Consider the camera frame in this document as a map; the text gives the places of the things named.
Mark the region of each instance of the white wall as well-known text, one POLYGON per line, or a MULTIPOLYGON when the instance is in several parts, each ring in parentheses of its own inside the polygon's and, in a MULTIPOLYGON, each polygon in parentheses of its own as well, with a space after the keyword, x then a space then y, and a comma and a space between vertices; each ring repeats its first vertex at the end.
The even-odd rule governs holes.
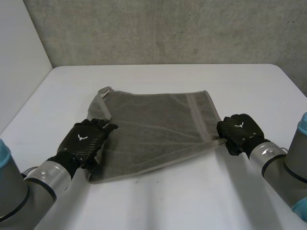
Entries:
POLYGON ((0 0, 0 134, 52 70, 22 0, 0 0))

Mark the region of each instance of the white table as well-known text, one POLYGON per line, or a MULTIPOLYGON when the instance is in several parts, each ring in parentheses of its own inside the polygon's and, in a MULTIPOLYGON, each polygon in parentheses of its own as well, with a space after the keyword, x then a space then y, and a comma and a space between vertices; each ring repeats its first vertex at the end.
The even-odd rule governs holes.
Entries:
MULTIPOLYGON (((39 165, 105 86, 131 93, 207 90, 221 118, 247 113, 266 138, 288 148, 307 98, 274 65, 59 67, 1 137, 20 170, 39 165)), ((307 229, 249 164, 225 149, 138 177, 88 184, 78 171, 37 229, 307 229)))

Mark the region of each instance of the gray concrete wall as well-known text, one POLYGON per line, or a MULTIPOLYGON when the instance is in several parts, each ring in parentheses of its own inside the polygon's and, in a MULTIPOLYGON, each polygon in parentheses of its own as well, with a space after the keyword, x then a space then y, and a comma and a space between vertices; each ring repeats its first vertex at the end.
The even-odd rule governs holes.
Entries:
POLYGON ((306 0, 24 0, 53 67, 271 63, 307 95, 306 0))

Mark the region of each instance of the cloth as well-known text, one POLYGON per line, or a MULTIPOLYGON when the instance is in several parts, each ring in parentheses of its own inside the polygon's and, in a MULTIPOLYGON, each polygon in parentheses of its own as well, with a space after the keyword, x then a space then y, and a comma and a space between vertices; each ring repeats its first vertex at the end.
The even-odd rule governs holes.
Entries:
POLYGON ((88 119, 118 125, 105 143, 92 183, 149 172, 208 152, 224 143, 216 131, 220 117, 206 91, 142 94, 98 91, 88 119))

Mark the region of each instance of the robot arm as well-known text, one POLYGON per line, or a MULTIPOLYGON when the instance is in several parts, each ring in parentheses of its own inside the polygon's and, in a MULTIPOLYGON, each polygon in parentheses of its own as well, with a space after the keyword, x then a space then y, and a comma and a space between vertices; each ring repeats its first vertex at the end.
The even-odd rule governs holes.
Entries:
POLYGON ((217 130, 227 140, 229 153, 245 152, 292 211, 307 222, 307 113, 298 124, 287 154, 265 139, 256 122, 246 114, 225 117, 217 130))
POLYGON ((117 126, 107 120, 77 123, 58 148, 56 156, 38 166, 25 179, 10 150, 0 140, 0 228, 31 230, 71 183, 78 168, 90 172, 96 155, 117 126))

